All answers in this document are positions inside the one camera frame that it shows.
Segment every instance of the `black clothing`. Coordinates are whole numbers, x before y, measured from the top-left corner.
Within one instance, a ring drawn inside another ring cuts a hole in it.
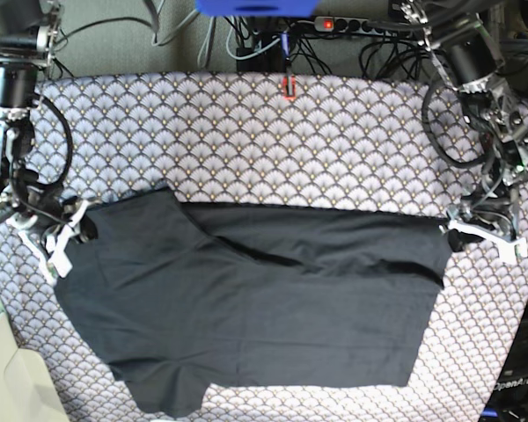
[[[206,388],[407,385],[451,255],[436,219],[183,204],[92,210],[59,303],[147,412]]]

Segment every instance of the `wire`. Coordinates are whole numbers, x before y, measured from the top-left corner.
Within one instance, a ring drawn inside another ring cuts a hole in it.
[[[49,98],[45,96],[39,96],[38,94],[33,94],[33,100],[34,101],[41,101],[43,105],[48,108],[51,113],[59,120],[62,126],[62,130],[64,131],[64,136],[67,142],[67,156],[64,162],[64,168],[62,169],[61,174],[57,178],[57,180],[51,184],[45,185],[45,184],[38,184],[38,187],[42,190],[48,190],[53,189],[56,187],[62,186],[65,179],[69,175],[70,166],[72,165],[72,157],[74,154],[74,140],[72,139],[72,133],[70,132],[70,125],[69,122],[66,120],[64,115],[62,114],[61,110],[59,110],[56,105],[51,101]]]
[[[250,26],[248,26],[248,24],[245,22],[245,20],[242,17],[238,17],[237,20],[240,23],[240,31],[241,32],[243,32],[242,28],[244,27],[246,29],[246,31],[250,34],[249,37],[254,36],[253,29]]]
[[[57,77],[56,79],[62,79],[62,77],[64,76],[64,70],[62,70],[62,68],[58,64],[56,64],[56,62],[55,62],[55,65],[59,69],[59,71],[61,72],[59,77]],[[53,77],[54,77],[53,71],[51,71],[51,78],[53,78]]]
[[[143,3],[150,14],[150,29],[152,29],[153,33],[158,33],[160,30],[160,18],[157,13],[157,8],[152,0],[143,0]]]
[[[242,31],[234,23],[232,23],[229,18],[223,16],[223,19],[227,21],[227,23],[231,26],[231,28],[234,29],[235,33],[237,34],[237,43],[244,47],[245,41],[250,40],[250,36],[245,38],[245,35],[242,33]]]
[[[497,75],[498,76],[513,76],[513,75],[516,75],[516,74],[522,72],[526,68],[528,68],[528,60],[522,66],[520,66],[518,69],[511,70],[509,72],[497,72]]]
[[[333,70],[328,66],[328,64],[326,64],[321,59],[319,59],[319,57],[317,56],[317,53],[315,53],[315,49],[312,47],[311,42],[309,40],[303,38],[299,41],[299,44],[301,47],[305,47],[307,49],[310,55],[309,57],[306,56],[305,52],[303,52],[303,49],[302,49],[302,53],[305,55],[305,58],[308,61],[314,60],[320,66],[323,73],[328,74],[328,75],[333,74]]]
[[[290,59],[291,59],[291,63],[293,64],[293,63],[295,62],[295,60],[296,60],[300,55],[302,55],[302,56],[305,58],[305,60],[307,61],[307,63],[309,64],[309,67],[311,68],[311,72],[312,72],[312,74],[313,74],[313,75],[316,75],[316,74],[317,74],[317,70],[315,69],[315,66],[313,65],[312,57],[310,57],[307,53],[305,53],[305,52],[303,51],[303,45],[302,45],[302,43],[301,43],[301,40],[299,40],[299,41],[297,42],[297,45],[298,45],[299,49],[298,49],[297,53],[295,53],[294,55],[292,55],[292,56],[290,57]]]
[[[66,47],[69,46],[69,40],[66,39],[67,34],[64,33],[64,31],[62,30],[62,28],[59,28],[59,32],[60,32],[60,33],[62,34],[62,36],[64,37],[64,39],[65,39],[65,44],[64,44],[64,46],[62,46],[62,47],[59,48],[57,45],[60,43],[60,41],[57,42],[57,43],[55,43],[55,54],[59,53],[60,51],[63,51]]]
[[[275,47],[277,44],[280,43],[280,39],[279,38],[276,38],[275,40],[273,40],[272,42],[270,42],[267,46],[265,46],[264,48],[261,48],[260,50],[258,51],[255,51],[254,53],[251,53],[249,55],[242,55],[242,56],[238,56],[238,55],[234,55],[231,51],[231,37],[234,33],[234,30],[233,28],[230,29],[229,31],[229,35],[227,35],[227,40],[225,42],[225,46],[227,48],[227,54],[232,58],[232,59],[235,59],[235,60],[250,60],[250,59],[253,59],[254,57],[258,57],[259,55],[267,52],[270,48],[273,48]]]
[[[148,28],[152,29],[152,23],[151,22],[148,22],[148,21],[146,21],[144,19],[135,18],[133,16],[124,16],[122,18],[102,19],[102,20],[97,20],[96,22],[92,22],[92,23],[90,23],[88,25],[80,26],[79,28],[75,29],[74,31],[71,31],[71,32],[67,33],[64,36],[64,38],[61,38],[60,40],[58,40],[56,42],[56,45],[59,45],[60,43],[68,40],[69,38],[73,37],[74,35],[76,35],[78,33],[81,33],[82,31],[85,31],[86,29],[89,29],[89,28],[92,28],[92,27],[98,26],[98,25],[112,24],[112,23],[115,23],[115,22],[136,22],[137,24],[141,24],[141,25],[147,26]]]
[[[197,66],[200,69],[206,69],[209,66],[211,60],[211,50],[213,49],[213,40],[215,39],[217,18],[212,17],[209,20],[208,33],[203,40],[200,52],[197,55]]]
[[[397,32],[413,32],[420,31],[429,26],[441,25],[444,22],[448,22],[455,18],[459,13],[463,12],[464,8],[472,0],[459,0],[457,4],[453,7],[445,8],[439,12],[434,13],[430,18],[429,22],[424,24],[397,24],[394,22],[382,22],[382,21],[371,21],[368,22],[368,26],[375,29],[384,29],[386,31],[397,31]]]
[[[434,132],[432,132],[432,127],[430,125],[429,108],[430,102],[432,101],[436,90],[441,87],[444,87],[444,81],[442,79],[434,80],[430,84],[429,89],[426,91],[426,95],[424,96],[424,100],[422,101],[422,128],[424,129],[426,136],[429,138],[430,144],[436,150],[438,156],[440,156],[440,158],[442,158],[447,164],[451,165],[452,167],[456,167],[459,169],[471,169],[476,165],[483,164],[486,160],[486,154],[478,156],[477,158],[474,158],[471,161],[462,162],[449,156],[448,153],[446,153],[446,151],[444,150],[444,148],[438,143],[438,140],[434,135]]]
[[[61,76],[62,77],[64,75],[64,72],[67,72],[70,77],[76,77],[74,76],[74,73],[72,73],[69,68],[67,68],[64,64],[61,63],[61,61],[59,59],[53,59],[53,62],[55,62],[55,64],[57,65],[57,67],[61,70]]]
[[[19,190],[18,190],[18,181],[14,177],[14,162],[13,162],[13,160],[10,163],[10,169],[9,169],[9,172],[8,172],[8,179],[10,181],[11,192],[13,193],[13,195],[16,198],[18,198],[19,203],[21,205],[23,205],[24,207],[26,207],[30,211],[34,211],[35,214],[43,215],[43,216],[47,217],[48,219],[50,219],[50,220],[52,220],[54,222],[57,222],[57,223],[59,223],[61,225],[65,225],[65,224],[69,224],[70,223],[70,222],[67,222],[67,221],[63,220],[62,218],[59,218],[59,217],[57,217],[55,215],[52,215],[52,214],[48,213],[47,211],[45,211],[43,209],[34,207],[26,199],[24,199],[22,197],[22,195],[19,193]]]
[[[162,11],[163,6],[165,5],[166,0],[161,0],[160,4],[157,7],[157,15],[160,17],[160,12]],[[190,11],[187,16],[175,27],[173,28],[161,41],[158,40],[158,34],[155,33],[152,36],[151,45],[153,47],[162,47],[166,44],[172,42],[176,36],[182,31],[182,29],[187,28],[190,26],[198,16],[200,16],[200,12],[196,9],[193,9]]]
[[[485,219],[483,219],[483,217],[481,217],[480,214],[489,214],[489,215],[494,215],[495,217],[499,217],[499,218],[501,218],[502,220],[506,221],[509,224],[510,229],[513,229],[512,221],[506,215],[503,215],[501,213],[497,213],[496,211],[490,211],[490,210],[487,210],[487,209],[486,210],[481,210],[477,214],[478,215],[476,215],[476,217],[479,218],[480,220],[486,222],[487,224],[489,224],[489,222],[486,221]]]
[[[498,148],[502,149],[502,144],[500,142],[497,142],[496,145],[498,146]],[[506,166],[504,164],[504,160],[500,159],[499,162],[501,164],[501,171],[500,171],[499,177],[494,182],[493,186],[491,186],[491,188],[481,198],[479,198],[477,202],[473,204],[472,209],[475,209],[479,207],[480,205],[483,205],[483,203],[485,203],[485,201],[488,200],[493,193],[495,193],[496,189],[499,187],[502,180],[504,179],[504,175],[506,173]]]
[[[403,52],[400,52],[399,45],[404,45],[407,47],[407,49]],[[358,63],[362,71],[362,76],[367,79],[374,79],[374,76],[370,74],[370,63],[373,60],[375,55],[378,55],[380,52],[383,51],[382,50],[383,46],[392,46],[392,52],[389,54],[389,56],[387,56],[385,63],[381,65],[381,69],[379,70],[377,76],[375,76],[375,79],[379,79],[382,77],[387,77],[387,76],[392,75],[392,73],[399,66],[403,68],[408,78],[414,79],[414,76],[412,74],[413,67],[411,69],[407,69],[404,64],[411,58],[418,57],[419,54],[423,52],[423,50],[421,50],[419,47],[412,44],[411,41],[405,41],[405,40],[399,40],[399,39],[387,40],[385,37],[381,41],[371,42],[370,44],[362,48],[362,51],[360,52],[358,56]],[[364,62],[366,53],[370,50],[372,51],[370,55],[367,56],[367,60]]]
[[[415,59],[416,62],[419,62],[421,64],[422,68],[422,61],[430,59],[429,54],[423,49],[416,47],[413,44],[410,44],[409,42],[406,42],[404,40],[396,40],[394,42],[398,45],[401,44],[407,46],[407,49],[402,52],[398,52],[391,60],[388,60],[378,72],[376,79],[387,78],[391,76],[397,70],[398,67],[401,67],[405,71],[406,76],[414,78],[412,75],[409,74],[409,69],[405,67],[405,63],[407,63],[411,59]],[[424,71],[427,78],[430,79],[428,72],[423,68],[422,71]]]

